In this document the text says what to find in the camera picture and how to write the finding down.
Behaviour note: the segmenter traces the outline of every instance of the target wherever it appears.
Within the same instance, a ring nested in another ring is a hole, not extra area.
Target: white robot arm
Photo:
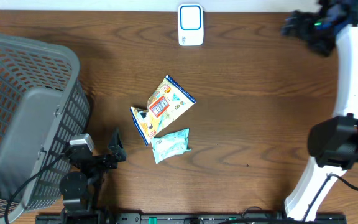
[[[358,1],[344,2],[346,2],[345,4],[356,2],[358,6]],[[329,17],[327,12],[326,9],[323,14],[326,18],[328,17],[332,25],[332,17]],[[358,138],[358,22],[355,25],[349,18],[345,18],[344,21],[336,27],[331,27],[331,32],[340,28],[335,32],[334,39],[339,55],[339,80],[334,118],[331,121],[318,124],[320,127],[312,129],[309,136],[308,150],[311,156],[299,183],[285,200],[285,213],[288,218],[294,220],[315,220],[318,207],[337,181],[337,178],[327,179],[327,176],[329,174],[342,176],[354,162],[358,162],[358,140],[350,140],[350,138]],[[314,25],[324,26],[326,23],[328,23],[327,19],[322,19],[316,21]],[[294,24],[287,24],[286,27],[288,26],[292,27]],[[317,40],[310,41],[311,37],[304,38],[303,34],[297,34],[298,37],[307,40],[309,46],[327,55],[327,51],[324,49],[319,50],[313,47]],[[321,42],[314,46],[321,47]]]

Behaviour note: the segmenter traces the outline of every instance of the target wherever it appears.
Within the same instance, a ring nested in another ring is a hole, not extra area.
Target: basket mesh
[[[30,47],[17,49],[14,45],[0,45],[0,143],[12,121],[15,110],[24,94],[31,88],[48,88],[64,91],[70,80],[70,61],[59,54],[42,54]],[[90,115],[90,105],[78,80],[69,90],[62,120],[53,139],[44,166],[52,162],[63,150],[63,146],[76,134],[82,133]],[[70,164],[59,161],[37,181],[26,211],[44,208],[60,198],[58,183],[70,169]],[[0,199],[0,217],[7,202]]]

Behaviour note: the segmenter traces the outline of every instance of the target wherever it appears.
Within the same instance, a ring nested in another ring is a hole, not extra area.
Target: black mount
[[[319,167],[351,169],[358,162],[358,119],[348,114],[317,124],[310,130],[308,151]]]
[[[93,156],[87,144],[68,146],[64,155],[79,172],[65,175],[59,185],[65,208],[60,215],[62,224],[94,223],[105,224],[112,218],[106,209],[97,209],[103,174],[118,167],[126,160],[118,128],[114,131],[108,149],[111,154]]]
[[[358,0],[319,0],[319,12],[293,11],[282,35],[306,41],[313,51],[329,56],[338,32],[348,24],[358,25]]]

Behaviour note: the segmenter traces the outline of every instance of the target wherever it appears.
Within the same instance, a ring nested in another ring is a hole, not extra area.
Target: light blue snack bag
[[[188,136],[189,129],[186,128],[160,138],[153,138],[152,145],[155,163],[158,164],[160,161],[174,155],[190,152],[191,149],[187,149]]]

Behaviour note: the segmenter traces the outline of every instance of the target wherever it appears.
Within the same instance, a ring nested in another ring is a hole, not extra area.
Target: white device
[[[358,119],[358,26],[344,27],[336,36],[339,55],[339,80],[337,100],[333,116],[346,116],[352,113]],[[309,204],[318,193],[328,174],[342,176],[346,170],[334,166],[317,166],[316,159],[309,157],[306,169],[295,190],[285,199],[285,212],[294,220],[302,220]],[[314,221],[321,202],[334,185],[337,178],[331,178],[325,185],[310,209],[305,221]]]
[[[182,4],[178,8],[178,41],[182,46],[197,46],[204,41],[203,7]]]
[[[88,146],[88,149],[93,152],[94,143],[89,134],[77,134],[70,139],[71,146],[76,146],[80,144],[86,144]]]

